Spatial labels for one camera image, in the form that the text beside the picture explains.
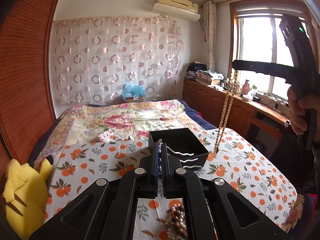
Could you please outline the right hand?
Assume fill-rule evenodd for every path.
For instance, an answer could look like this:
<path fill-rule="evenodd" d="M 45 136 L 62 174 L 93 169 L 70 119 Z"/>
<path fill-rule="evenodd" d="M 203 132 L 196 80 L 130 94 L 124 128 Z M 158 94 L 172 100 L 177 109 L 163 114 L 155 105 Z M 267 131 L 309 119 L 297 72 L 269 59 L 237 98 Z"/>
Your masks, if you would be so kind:
<path fill-rule="evenodd" d="M 307 123 L 303 119 L 305 116 L 305 111 L 307 109 L 316 110 L 316 131 L 314 141 L 319 142 L 319 110 L 320 110 L 320 97 L 319 94 L 309 93 L 297 100 L 295 91 L 290 87 L 287 91 L 287 97 L 289 100 L 290 108 L 290 123 L 293 131 L 296 135 L 303 135 L 307 130 Z"/>

